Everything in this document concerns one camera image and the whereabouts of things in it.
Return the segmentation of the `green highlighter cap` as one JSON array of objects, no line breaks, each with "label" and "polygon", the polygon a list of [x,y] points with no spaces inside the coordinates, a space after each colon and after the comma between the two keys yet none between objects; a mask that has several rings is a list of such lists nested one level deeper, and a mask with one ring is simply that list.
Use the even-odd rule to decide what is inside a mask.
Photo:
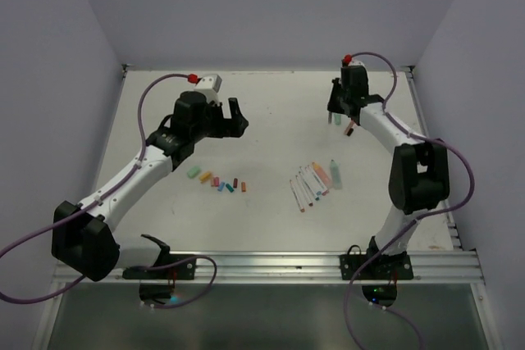
[{"label": "green highlighter cap", "polygon": [[199,173],[201,172],[201,168],[199,166],[194,166],[192,168],[190,168],[188,171],[187,171],[187,176],[190,178],[190,179],[193,179],[195,178]]}]

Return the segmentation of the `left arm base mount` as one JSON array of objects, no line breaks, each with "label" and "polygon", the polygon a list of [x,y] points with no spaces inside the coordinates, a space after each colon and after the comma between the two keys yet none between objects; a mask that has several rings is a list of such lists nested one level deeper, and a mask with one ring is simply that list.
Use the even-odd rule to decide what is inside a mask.
[{"label": "left arm base mount", "polygon": [[[198,260],[204,260],[212,264],[212,276],[209,282],[205,285],[200,293],[197,293],[192,298],[180,299],[177,298],[174,302],[171,300],[173,290],[177,280],[193,280],[196,268],[198,267]],[[218,265],[216,261],[206,255],[194,254],[167,254],[161,257],[154,266],[132,266],[125,268],[122,272],[124,280],[165,280],[167,282],[166,289],[153,290],[152,285],[140,285],[139,298],[140,301],[149,307],[150,310],[171,310],[188,306],[204,296],[208,295],[212,290],[212,286],[217,278]]]}]

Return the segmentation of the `red cap marker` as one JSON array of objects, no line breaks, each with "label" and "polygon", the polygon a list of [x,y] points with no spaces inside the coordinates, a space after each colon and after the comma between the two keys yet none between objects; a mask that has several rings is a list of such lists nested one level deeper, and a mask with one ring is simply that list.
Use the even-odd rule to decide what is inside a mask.
[{"label": "red cap marker", "polygon": [[313,177],[309,174],[308,170],[306,167],[302,167],[301,168],[301,171],[308,177],[308,182],[310,183],[310,185],[315,188],[316,192],[317,192],[317,195],[319,196],[319,198],[322,196],[321,194],[321,191],[317,185],[317,182],[313,179]]}]

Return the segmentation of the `orange pink highlighter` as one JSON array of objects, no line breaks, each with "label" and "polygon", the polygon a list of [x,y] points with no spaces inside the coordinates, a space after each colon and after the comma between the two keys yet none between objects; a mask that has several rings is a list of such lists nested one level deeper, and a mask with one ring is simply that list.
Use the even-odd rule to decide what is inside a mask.
[{"label": "orange pink highlighter", "polygon": [[324,183],[324,185],[330,189],[332,187],[332,181],[330,176],[323,170],[323,168],[317,164],[315,161],[312,163],[314,172],[317,174],[319,179]]}]

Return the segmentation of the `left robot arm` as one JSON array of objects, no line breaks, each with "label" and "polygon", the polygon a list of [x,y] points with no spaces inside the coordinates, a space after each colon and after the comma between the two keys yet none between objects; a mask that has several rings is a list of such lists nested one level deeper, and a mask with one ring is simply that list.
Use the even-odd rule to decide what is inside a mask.
[{"label": "left robot arm", "polygon": [[103,187],[80,202],[62,202],[54,212],[52,255],[97,282],[116,268],[143,270],[152,278],[168,273],[169,246],[142,234],[116,239],[114,232],[126,213],[159,181],[189,156],[205,138],[239,138],[249,122],[236,98],[229,98],[230,117],[222,105],[199,91],[183,92],[173,112],[143,143],[135,159]]}]

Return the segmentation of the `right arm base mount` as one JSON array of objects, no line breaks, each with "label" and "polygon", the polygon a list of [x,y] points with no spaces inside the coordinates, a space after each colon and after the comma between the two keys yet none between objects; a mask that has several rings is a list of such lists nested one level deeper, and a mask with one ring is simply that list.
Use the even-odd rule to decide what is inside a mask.
[{"label": "right arm base mount", "polygon": [[[358,245],[352,245],[346,253],[340,254],[341,279],[351,280],[359,267],[377,251],[377,247],[372,245],[366,252],[363,252]],[[394,304],[398,296],[398,283],[401,280],[413,279],[412,263],[406,252],[394,256],[381,254],[366,265],[356,277],[356,280],[377,282],[377,284],[363,285],[362,293],[369,302],[382,307],[390,307]]]}]

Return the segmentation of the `orange highlighter cap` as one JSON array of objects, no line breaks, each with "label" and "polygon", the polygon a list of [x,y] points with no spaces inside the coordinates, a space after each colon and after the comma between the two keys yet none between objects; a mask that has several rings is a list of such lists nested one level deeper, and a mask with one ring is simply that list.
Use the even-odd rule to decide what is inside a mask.
[{"label": "orange highlighter cap", "polygon": [[206,171],[205,173],[203,173],[200,177],[199,177],[199,181],[201,183],[204,183],[206,181],[208,181],[210,178],[212,177],[212,173],[210,171]]}]

